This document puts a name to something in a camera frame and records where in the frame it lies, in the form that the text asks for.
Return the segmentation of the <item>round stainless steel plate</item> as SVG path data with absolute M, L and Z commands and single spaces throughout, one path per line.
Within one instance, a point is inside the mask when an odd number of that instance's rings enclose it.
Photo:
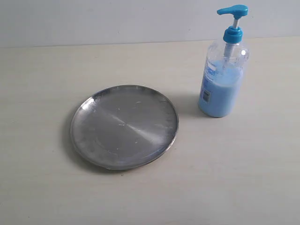
M 118 85 L 87 98 L 70 122 L 70 140 L 79 156 L 107 170 L 149 164 L 174 143 L 179 117 L 157 90 Z

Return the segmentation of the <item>blue soap pump bottle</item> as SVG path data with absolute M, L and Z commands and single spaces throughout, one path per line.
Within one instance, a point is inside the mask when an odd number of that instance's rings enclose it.
M 239 19 L 247 16 L 248 7 L 234 5 L 219 9 L 217 14 L 232 14 L 233 24 L 224 31 L 222 40 L 214 41 L 207 50 L 198 105 L 206 115 L 221 118 L 234 107 L 249 59 L 239 27 Z

